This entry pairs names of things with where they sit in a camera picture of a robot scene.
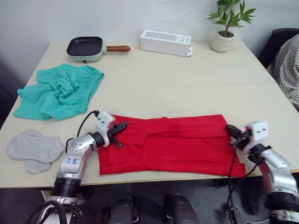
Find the white pot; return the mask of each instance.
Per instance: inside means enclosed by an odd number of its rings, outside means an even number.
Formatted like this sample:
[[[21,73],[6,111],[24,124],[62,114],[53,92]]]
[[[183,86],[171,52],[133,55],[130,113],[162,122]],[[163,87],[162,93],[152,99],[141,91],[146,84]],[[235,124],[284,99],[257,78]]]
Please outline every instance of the white pot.
[[[235,35],[232,37],[223,37],[219,34],[219,32],[217,32],[217,35],[215,35],[215,38],[212,41],[211,47],[217,52],[228,51],[233,44],[234,38]]]

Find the red t-shirt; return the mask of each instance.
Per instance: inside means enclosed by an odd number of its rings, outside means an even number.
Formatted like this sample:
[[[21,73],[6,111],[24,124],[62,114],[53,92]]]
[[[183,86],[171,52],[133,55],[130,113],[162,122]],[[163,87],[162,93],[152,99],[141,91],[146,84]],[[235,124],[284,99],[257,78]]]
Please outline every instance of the red t-shirt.
[[[134,171],[192,172],[228,175],[234,149],[222,115],[188,118],[135,119],[114,116],[129,126],[99,150],[100,174]],[[232,176],[244,176],[245,167],[235,161]]]

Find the wooden handle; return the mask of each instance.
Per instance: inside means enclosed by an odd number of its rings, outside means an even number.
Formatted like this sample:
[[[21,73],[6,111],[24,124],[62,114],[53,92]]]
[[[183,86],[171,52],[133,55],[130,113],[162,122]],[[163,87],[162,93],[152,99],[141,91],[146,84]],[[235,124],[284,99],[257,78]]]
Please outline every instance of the wooden handle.
[[[107,46],[107,52],[129,52],[131,48],[129,46]]]

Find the white table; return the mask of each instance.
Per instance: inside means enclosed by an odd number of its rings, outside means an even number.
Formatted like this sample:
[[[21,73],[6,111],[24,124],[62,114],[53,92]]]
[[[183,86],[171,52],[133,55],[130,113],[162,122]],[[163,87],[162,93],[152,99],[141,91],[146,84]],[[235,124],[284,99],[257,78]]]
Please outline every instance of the white table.
[[[120,44],[129,45],[131,52],[107,53],[89,63],[104,72],[105,78],[88,111],[105,110],[143,119],[222,114],[229,124],[240,128],[254,120],[266,120],[270,128],[267,143],[292,163],[294,172],[299,169],[299,114],[243,41],[236,41],[231,51],[221,54],[205,43],[193,42],[193,55],[186,58],[141,51],[134,42]],[[82,65],[68,58],[66,48],[67,44],[51,44],[36,70],[62,62]],[[36,83],[36,70],[28,85]],[[43,136],[59,136],[65,144],[76,135],[86,114],[61,121],[19,119],[12,113],[20,104],[18,98],[0,131],[0,188],[52,186],[63,156],[50,170],[32,175],[23,161],[8,157],[7,142],[25,130],[36,129]],[[94,119],[90,118],[81,132],[94,131]],[[93,154],[82,184],[204,178],[217,176],[151,171],[99,176],[98,155]]]

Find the potted plant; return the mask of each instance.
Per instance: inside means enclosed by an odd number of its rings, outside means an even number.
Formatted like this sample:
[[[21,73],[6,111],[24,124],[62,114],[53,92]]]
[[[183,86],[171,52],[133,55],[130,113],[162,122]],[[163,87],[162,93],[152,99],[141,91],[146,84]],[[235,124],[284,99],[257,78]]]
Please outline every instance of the potted plant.
[[[245,11],[245,0],[243,3],[241,0],[220,0],[218,1],[218,12],[210,14],[209,19],[219,18],[218,21],[214,22],[215,24],[220,24],[225,26],[225,30],[221,30],[216,35],[215,39],[212,41],[211,47],[218,52],[225,52],[230,49],[235,35],[230,32],[228,29],[230,27],[243,27],[239,25],[240,21],[245,21],[251,24],[252,13],[256,10],[251,8]],[[240,12],[236,14],[235,6],[239,3]]]

